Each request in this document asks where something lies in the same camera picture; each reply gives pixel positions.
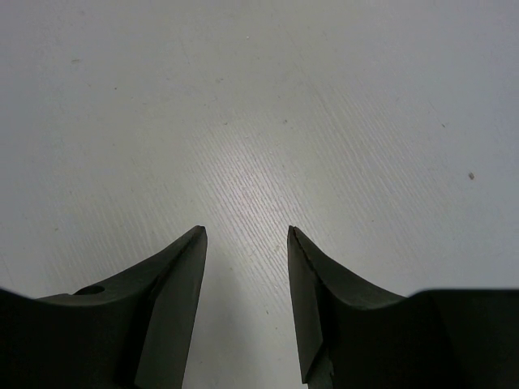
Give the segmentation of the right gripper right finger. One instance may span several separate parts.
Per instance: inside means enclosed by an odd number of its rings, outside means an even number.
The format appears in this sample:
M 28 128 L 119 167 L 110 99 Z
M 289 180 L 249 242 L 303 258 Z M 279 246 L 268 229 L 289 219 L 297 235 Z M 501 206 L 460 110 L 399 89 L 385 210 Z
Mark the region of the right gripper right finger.
M 290 227 L 288 270 L 309 388 L 515 388 L 518 292 L 432 289 L 402 297 Z

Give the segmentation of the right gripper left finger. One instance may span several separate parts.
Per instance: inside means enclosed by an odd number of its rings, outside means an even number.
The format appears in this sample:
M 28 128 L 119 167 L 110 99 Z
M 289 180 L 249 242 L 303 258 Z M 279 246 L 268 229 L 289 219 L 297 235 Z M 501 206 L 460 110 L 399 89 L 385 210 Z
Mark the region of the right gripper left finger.
M 76 293 L 32 299 L 2 290 L 2 387 L 180 388 L 207 245 L 196 226 Z

